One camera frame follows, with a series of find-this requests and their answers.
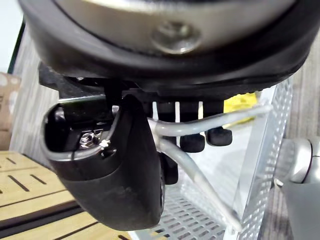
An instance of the wooden board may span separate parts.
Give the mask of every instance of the wooden board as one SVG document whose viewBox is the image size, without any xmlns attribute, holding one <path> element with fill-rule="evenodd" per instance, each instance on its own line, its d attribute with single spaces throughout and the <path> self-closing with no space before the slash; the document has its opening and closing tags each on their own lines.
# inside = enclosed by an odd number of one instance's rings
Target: wooden board
<svg viewBox="0 0 320 240">
<path fill-rule="evenodd" d="M 54 214 L 72 202 L 74 198 L 52 171 L 21 154 L 0 151 L 0 228 Z M 3 239 L 130 240 L 130 236 L 82 212 Z"/>
<path fill-rule="evenodd" d="M 25 156 L 0 151 L 0 167 L 1 228 L 76 205 L 56 174 Z"/>
<path fill-rule="evenodd" d="M 3 238 L 3 240 L 130 240 L 127 232 L 116 231 L 98 223 L 87 212 L 82 212 L 28 231 Z"/>
</svg>

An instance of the white wire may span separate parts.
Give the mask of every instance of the white wire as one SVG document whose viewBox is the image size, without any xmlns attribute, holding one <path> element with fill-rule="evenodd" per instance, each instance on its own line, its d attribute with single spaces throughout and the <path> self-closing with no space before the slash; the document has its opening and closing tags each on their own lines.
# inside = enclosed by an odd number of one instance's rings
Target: white wire
<svg viewBox="0 0 320 240">
<path fill-rule="evenodd" d="M 230 223 L 236 231 L 241 232 L 242 226 L 240 221 L 232 214 L 230 208 L 220 199 L 195 161 L 187 153 L 168 140 L 159 138 L 157 139 L 157 143 L 158 150 L 179 164 L 198 188 L 207 195 L 213 206 L 225 217 L 226 221 Z"/>
<path fill-rule="evenodd" d="M 206 194 L 213 206 L 238 232 L 241 232 L 242 230 L 241 222 L 233 215 L 231 209 L 220 199 L 219 195 L 216 193 L 195 161 L 178 146 L 161 138 L 161 136 L 177 137 L 198 134 L 244 118 L 268 113 L 272 109 L 273 107 L 271 105 L 257 105 L 250 109 L 222 113 L 189 122 L 162 122 L 148 119 L 157 150 L 166 154 L 181 166 L 198 188 Z"/>
<path fill-rule="evenodd" d="M 148 119 L 148 121 L 150 125 L 153 125 L 153 131 L 155 134 L 160 136 L 178 137 L 205 132 L 209 129 L 214 129 L 225 124 L 234 123 L 244 118 L 250 118 L 259 114 L 268 113 L 272 109 L 272 105 L 258 105 L 250 109 L 222 113 L 195 121 L 163 122 L 155 121 L 153 119 Z"/>
</svg>

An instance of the perforated metal basket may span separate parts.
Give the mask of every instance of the perforated metal basket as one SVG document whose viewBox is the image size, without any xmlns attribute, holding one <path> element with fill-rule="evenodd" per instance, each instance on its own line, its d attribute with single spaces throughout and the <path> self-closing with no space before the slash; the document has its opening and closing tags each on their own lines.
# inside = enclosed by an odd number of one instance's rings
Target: perforated metal basket
<svg viewBox="0 0 320 240">
<path fill-rule="evenodd" d="M 292 81 L 262 91 L 262 102 L 273 111 L 232 127 L 230 146 L 205 146 L 191 154 L 220 197 L 242 221 L 243 230 L 234 232 L 223 217 L 179 170 L 179 182 L 167 186 L 160 223 L 146 230 L 130 232 L 140 240 L 214 240 L 258 238 L 268 202 L 275 166 L 292 101 Z"/>
</svg>

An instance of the cardboard box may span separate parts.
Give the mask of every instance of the cardboard box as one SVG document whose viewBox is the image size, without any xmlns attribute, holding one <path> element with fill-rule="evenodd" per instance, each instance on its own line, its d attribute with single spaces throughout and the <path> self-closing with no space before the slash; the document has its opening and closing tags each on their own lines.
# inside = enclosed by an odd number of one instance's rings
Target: cardboard box
<svg viewBox="0 0 320 240">
<path fill-rule="evenodd" d="M 8 150 L 12 133 L 12 120 L 21 80 L 0 73 L 0 151 Z"/>
</svg>

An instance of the black rubber foot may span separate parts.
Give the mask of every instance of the black rubber foot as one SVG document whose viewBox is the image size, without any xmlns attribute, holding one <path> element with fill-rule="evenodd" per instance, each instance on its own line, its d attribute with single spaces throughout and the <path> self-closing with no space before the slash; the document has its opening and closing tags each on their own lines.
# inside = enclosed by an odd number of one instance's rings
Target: black rubber foot
<svg viewBox="0 0 320 240">
<path fill-rule="evenodd" d="M 205 137 L 200 134 L 180 138 L 180 148 L 186 153 L 200 153 L 205 149 Z"/>
<path fill-rule="evenodd" d="M 162 163 L 164 183 L 166 185 L 176 184 L 178 182 L 178 164 L 163 153 L 159 153 L 159 156 Z"/>
<path fill-rule="evenodd" d="M 222 147 L 232 143 L 232 131 L 222 126 L 206 131 L 205 135 L 207 143 L 212 146 Z"/>
</svg>

